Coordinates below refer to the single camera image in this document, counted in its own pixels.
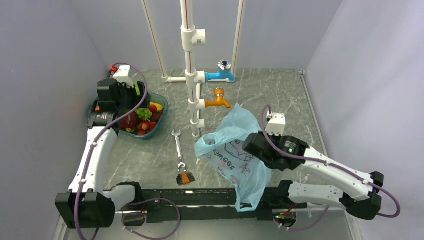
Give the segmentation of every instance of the wall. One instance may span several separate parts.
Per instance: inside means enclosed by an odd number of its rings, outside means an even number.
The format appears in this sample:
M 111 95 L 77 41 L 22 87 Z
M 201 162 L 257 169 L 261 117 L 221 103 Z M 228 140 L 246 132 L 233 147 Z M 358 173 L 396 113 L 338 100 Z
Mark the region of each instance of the wall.
M 360 221 L 364 239 L 422 239 L 424 3 L 343 1 L 307 70 L 330 157 L 385 175 L 398 218 Z M 395 205 L 383 196 L 384 213 Z
M 0 7 L 0 239 L 49 240 L 106 69 L 67 0 Z
M 71 0 L 106 65 L 128 61 L 158 69 L 142 1 Z M 194 25 L 206 29 L 197 68 L 231 60 L 238 0 L 193 1 Z M 306 69 L 342 0 L 247 0 L 239 68 Z M 158 42 L 169 69 L 185 68 L 178 0 L 150 0 Z

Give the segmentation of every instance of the bowl of fruit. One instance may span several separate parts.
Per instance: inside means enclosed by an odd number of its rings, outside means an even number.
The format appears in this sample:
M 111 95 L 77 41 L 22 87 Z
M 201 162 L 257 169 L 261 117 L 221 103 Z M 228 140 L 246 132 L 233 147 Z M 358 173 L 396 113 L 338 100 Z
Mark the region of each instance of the bowl of fruit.
M 148 140 L 164 124 L 168 115 L 168 101 L 161 95 L 152 92 L 149 94 L 151 96 L 150 106 L 139 108 L 124 118 L 119 128 L 120 134 Z

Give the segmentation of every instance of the marble tabletop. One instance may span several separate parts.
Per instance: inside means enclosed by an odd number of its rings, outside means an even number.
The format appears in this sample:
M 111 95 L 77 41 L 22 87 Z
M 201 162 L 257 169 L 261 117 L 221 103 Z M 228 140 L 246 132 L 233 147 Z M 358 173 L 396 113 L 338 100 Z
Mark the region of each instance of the marble tabletop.
M 216 72 L 217 69 L 206 69 Z M 196 141 L 189 125 L 188 88 L 183 82 L 163 83 L 159 70 L 144 70 L 148 90 L 165 97 L 169 103 L 168 116 L 162 128 L 149 140 L 140 140 L 120 134 L 109 155 L 104 189 L 110 190 L 121 182 L 139 182 L 143 189 L 198 189 L 231 188 L 204 159 L 197 162 L 194 152 Z M 173 77 L 183 77 L 183 70 L 172 70 Z M 224 88 L 225 99 L 234 106 L 251 111 L 257 119 L 266 104 L 273 112 L 286 116 L 285 135 L 299 138 L 322 152 L 318 131 L 311 113 L 305 89 L 295 69 L 238 69 L 234 83 L 208 82 L 201 86 L 201 98 L 214 100 L 214 89 Z M 215 131 L 221 120 L 231 111 L 225 107 L 209 107 L 200 113 L 206 119 L 201 134 Z M 184 160 L 195 181 L 178 185 L 177 148 L 172 130 L 181 130 L 181 146 Z M 304 184 L 324 184 L 319 178 L 308 174 L 285 170 L 273 170 L 269 187 L 277 187 L 281 180 L 292 180 Z

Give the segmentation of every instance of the adjustable wrench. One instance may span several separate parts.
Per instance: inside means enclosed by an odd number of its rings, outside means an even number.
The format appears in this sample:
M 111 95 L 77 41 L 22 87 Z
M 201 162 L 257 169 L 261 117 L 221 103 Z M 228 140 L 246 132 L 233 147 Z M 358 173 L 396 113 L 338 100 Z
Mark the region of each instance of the adjustable wrench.
M 172 136 L 175 138 L 176 151 L 178 153 L 178 159 L 179 159 L 178 172 L 180 172 L 182 168 L 184 168 L 184 172 L 186 172 L 188 170 L 188 167 L 186 163 L 184 162 L 183 150 L 181 149 L 181 143 L 180 143 L 180 135 L 181 135 L 181 130 L 178 130 L 177 132 L 172 130 Z

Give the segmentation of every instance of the plastic bag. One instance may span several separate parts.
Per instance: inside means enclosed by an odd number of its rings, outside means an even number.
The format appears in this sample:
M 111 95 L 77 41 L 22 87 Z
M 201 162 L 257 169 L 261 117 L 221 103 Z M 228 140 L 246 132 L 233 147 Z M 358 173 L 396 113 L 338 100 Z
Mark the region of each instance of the plastic bag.
M 202 136 L 194 145 L 196 156 L 204 156 L 235 186 L 237 212 L 256 210 L 265 187 L 271 181 L 271 169 L 243 150 L 244 140 L 260 130 L 255 116 L 236 104 L 216 132 Z M 251 204 L 252 207 L 241 208 L 242 203 Z

